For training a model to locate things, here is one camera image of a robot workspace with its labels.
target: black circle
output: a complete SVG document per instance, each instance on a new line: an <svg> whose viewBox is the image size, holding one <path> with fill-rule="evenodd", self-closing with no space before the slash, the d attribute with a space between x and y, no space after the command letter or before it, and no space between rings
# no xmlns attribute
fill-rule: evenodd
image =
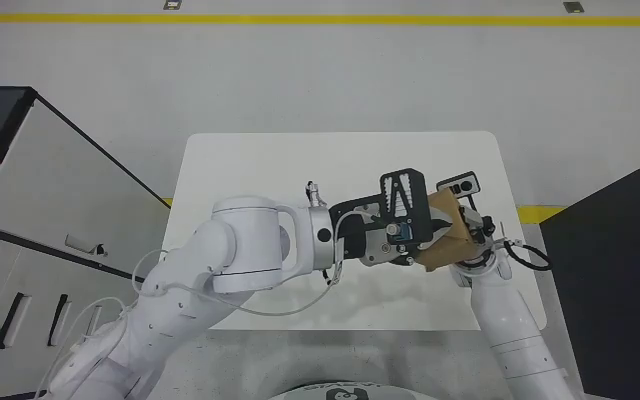
<svg viewBox="0 0 640 400"><path fill-rule="evenodd" d="M318 240L321 242L328 242L331 240L331 231L327 228L322 228L318 231Z"/></svg>

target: white cable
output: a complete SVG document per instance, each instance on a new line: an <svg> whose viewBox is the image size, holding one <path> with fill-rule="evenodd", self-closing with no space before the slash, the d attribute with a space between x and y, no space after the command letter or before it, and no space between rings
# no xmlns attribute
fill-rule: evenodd
<svg viewBox="0 0 640 400"><path fill-rule="evenodd" d="M342 215L339 219L338 222L336 223L336 229L334 232L334 238L333 238L333 243L334 243L334 249L335 247L337 247L338 244L338 232L340 232L340 225L342 225L342 222L344 221L344 219L350 215L363 215L363 216L368 216L368 217L372 217L372 214L366 213L364 211L348 211L346 213L344 213L344 215ZM136 265L136 268L134 268L133 270L133 275L135 276L135 272L137 270L137 268L140 266L140 264L142 264L142 261L144 261L144 259L146 259L148 256L154 254L154 253L158 253L158 252L165 252L165 250L153 250L149 253L147 253L140 261L138 261L138 264ZM262 312L262 311L256 311L256 310L251 310L249 308L244 308L241 307L237 304L233 304L230 303L226 300L223 300L219 297L216 296L209 296L207 294L204 294L202 292L200 292L197 289L194 289L192 287L189 287L187 285L181 284L181 283L177 283L177 282L173 282L173 283L169 283L167 285L164 285L162 288L160 288L158 291L153 292L153 293L144 293L141 290L136 290L138 289L137 286L135 285L135 280L132 278L132 284L134 286L134 290L136 290L136 292L143 297L158 297L158 296L163 296L166 291L168 289L172 289L172 288L176 288L176 289L182 289L185 290L189 293L195 294L198 297L201 297L203 299L209 300L209 301L217 301L219 303L223 303L229 307L235 308L236 310L240 310L243 312L246 312L248 314L253 314L253 315L260 315L263 317L285 317L288 315L293 315L293 314L297 314L300 313L306 309L308 309L309 307L311 307L312 305L316 304L318 301L320 301L328 292L329 290L331 290L331 288L335 285L338 284L338 282L340 282L340 276L342 275L342 257L344 255L343 254L338 254L337 251L334 250L334 257L333 257L333 261L335 264L334 270L333 270L333 277L331 278L331 283L327 286L327 288L320 293L320 295L318 297L316 297L315 299L313 299L310 303L308 303L307 305L300 307L296 310L292 310L292 311L285 311L285 312L279 312L279 313L270 313L270 312Z"/></svg>
<svg viewBox="0 0 640 400"><path fill-rule="evenodd" d="M78 321L80 320L80 318L84 315L84 313L86 313L88 310L90 310L92 307L94 307L95 305L97 305L98 303L101 303L105 300L113 300L116 301L118 304L120 304L120 307L122 308L122 312L120 313L120 316L118 317L118 319L116 319L116 321L114 321L114 324L123 318L123 316L126 316L126 311L127 311L127 306L124 305L124 302L122 300L120 300L117 297L103 297L99 300L94 301L93 303L89 304L88 306L86 306L81 312L80 314L78 314L78 316L76 317L76 319L73 321L73 324L71 324L71 327L69 328L69 331L67 332L67 335L65 336L64 341L62 342L62 345L60 346L60 348L58 349L58 352L56 353L55 358L53 359L53 361L51 362L51 364L49 365L49 368L47 369L47 372L44 374L44 376L42 377L42 379L40 380L40 383L38 384L38 389L35 392L35 395L33 397L33 399L38 399L40 397L40 390L42 390L42 385L44 384L44 382L48 379L49 375L51 374L51 372L53 371L54 367L58 364L58 361L60 359L60 354L62 353L62 350L67 346L67 342L69 341L69 337L71 336L71 332L73 332L73 329L75 328L76 324L78 323ZM115 345L109 350L109 352L107 353L107 355L105 357L103 357L100 361L98 361L98 363L96 363L96 365L94 365L94 367L89 371L89 374L87 374L80 382L80 384L78 385L78 387L73 391L73 393L75 393L78 388L82 385L82 383L84 383L84 381L87 379L87 377L89 375L91 375L91 373L104 361L105 358L109 357L109 355L113 352L113 350L118 346L118 344L120 343L120 341L122 340L122 337L124 336L124 332L127 329L127 319L125 318L124 320L124 328L122 330L122 333L120 334L120 337L118 338L118 340L116 341Z"/></svg>
<svg viewBox="0 0 640 400"><path fill-rule="evenodd" d="M140 265L142 265L142 263L144 262L144 260L147 259L147 257L149 257L149 256L151 256L153 254L156 254L156 253L162 254L162 253L168 253L168 251L166 251L164 249L151 250L150 252L148 252L147 254L142 256L140 261L138 261L136 266L133 268L133 272L131 272L131 286L133 286L133 290L136 293L138 293L139 296L142 296L142 297L158 297L158 296L162 296L163 295L163 293L159 293L159 292L142 293L141 288L139 288L138 285L136 284L136 276L137 276L138 268L140 268Z"/></svg>

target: cabinet handle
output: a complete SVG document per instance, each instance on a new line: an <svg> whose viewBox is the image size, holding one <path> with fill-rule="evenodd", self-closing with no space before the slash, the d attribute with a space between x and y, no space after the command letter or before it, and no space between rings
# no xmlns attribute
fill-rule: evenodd
<svg viewBox="0 0 640 400"><path fill-rule="evenodd" d="M107 257L109 255L109 253L104 249L104 244L99 243L91 245L84 240L78 239L69 234L67 234L67 237L64 239L64 245L91 255L98 255L102 257Z"/></svg>
<svg viewBox="0 0 640 400"><path fill-rule="evenodd" d="M68 299L69 295L60 295L60 300L58 300L58 306L56 307L56 313L53 316L53 322L51 323L51 329L49 330L47 346L57 346L59 344L60 334L62 333L62 328L64 328L64 323L67 320L67 315L71 308L71 302L67 301Z"/></svg>
<svg viewBox="0 0 640 400"><path fill-rule="evenodd" d="M7 314L7 318L0 328L0 349L4 350L13 346L18 336L20 325L22 325L22 321L24 321L24 317L27 315L27 309L30 303L31 296L20 292L16 294L13 303L11 303L9 314Z"/></svg>

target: white cabinet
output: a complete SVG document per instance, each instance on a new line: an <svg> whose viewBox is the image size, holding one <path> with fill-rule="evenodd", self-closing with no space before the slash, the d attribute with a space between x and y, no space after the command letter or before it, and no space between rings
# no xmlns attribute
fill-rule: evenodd
<svg viewBox="0 0 640 400"><path fill-rule="evenodd" d="M35 90L0 88L0 398L36 389L86 305L133 301L130 274L161 247L168 217L162 199ZM99 311L97 325L118 306Z"/></svg>

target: screw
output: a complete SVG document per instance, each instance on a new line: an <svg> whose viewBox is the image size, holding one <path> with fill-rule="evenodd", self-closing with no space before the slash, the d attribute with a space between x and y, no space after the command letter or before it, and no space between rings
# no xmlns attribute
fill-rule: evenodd
<svg viewBox="0 0 640 400"><path fill-rule="evenodd" d="M389 224L387 225L385 231L387 232L387 235L394 236L400 233L400 227L398 226L398 224Z"/></svg>

